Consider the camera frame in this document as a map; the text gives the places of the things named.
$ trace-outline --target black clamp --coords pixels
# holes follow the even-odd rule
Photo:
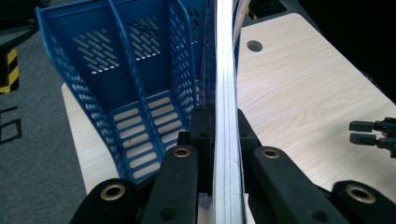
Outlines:
[[[349,141],[356,145],[377,146],[390,151],[390,157],[396,158],[396,119],[385,118],[382,121],[352,121],[349,130],[361,133],[351,133]],[[376,139],[372,131],[381,132],[384,137]]]

